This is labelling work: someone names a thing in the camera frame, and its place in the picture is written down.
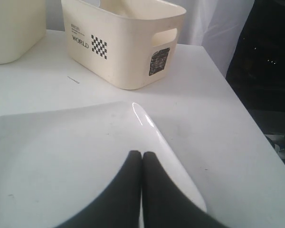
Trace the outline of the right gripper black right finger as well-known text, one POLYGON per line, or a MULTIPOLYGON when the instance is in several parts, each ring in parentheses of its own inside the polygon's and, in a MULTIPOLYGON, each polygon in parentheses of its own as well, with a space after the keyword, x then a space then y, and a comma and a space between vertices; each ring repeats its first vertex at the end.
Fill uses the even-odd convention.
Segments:
POLYGON ((155 153, 145 152, 142 162, 142 210, 146 228, 225 227, 182 193, 155 153))

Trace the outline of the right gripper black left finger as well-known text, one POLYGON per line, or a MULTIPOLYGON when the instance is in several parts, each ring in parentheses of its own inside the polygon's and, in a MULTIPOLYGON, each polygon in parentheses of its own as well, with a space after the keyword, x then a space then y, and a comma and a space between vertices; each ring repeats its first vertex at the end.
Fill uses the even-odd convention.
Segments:
POLYGON ((78 214, 59 228, 138 228, 143 160, 130 151, 110 184, 78 214))

